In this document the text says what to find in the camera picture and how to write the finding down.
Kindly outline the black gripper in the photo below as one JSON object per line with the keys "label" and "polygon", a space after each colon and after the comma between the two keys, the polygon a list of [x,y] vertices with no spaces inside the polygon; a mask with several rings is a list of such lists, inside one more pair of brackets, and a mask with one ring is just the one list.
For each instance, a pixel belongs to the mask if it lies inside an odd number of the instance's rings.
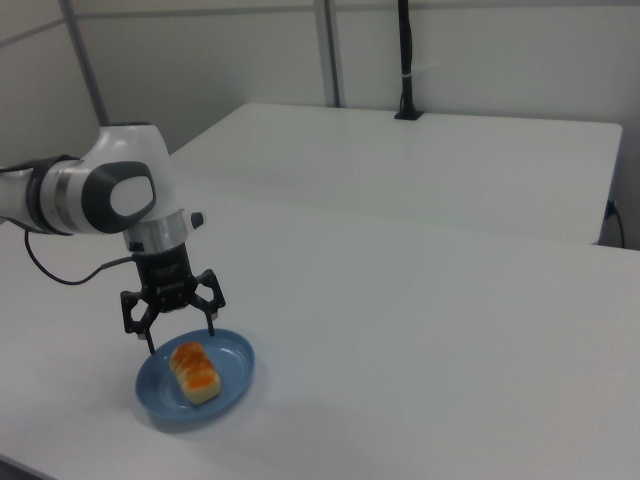
{"label": "black gripper", "polygon": [[[193,306],[205,315],[207,331],[211,337],[216,335],[214,321],[218,312],[226,306],[221,286],[216,274],[205,270],[194,277],[185,244],[158,254],[133,255],[141,290],[120,293],[124,330],[135,334],[147,344],[149,353],[154,355],[156,348],[151,335],[151,327],[160,315],[174,310]],[[197,293],[202,286],[209,289],[212,299],[206,300]],[[133,317],[133,309],[140,303],[146,309],[139,320]]]}

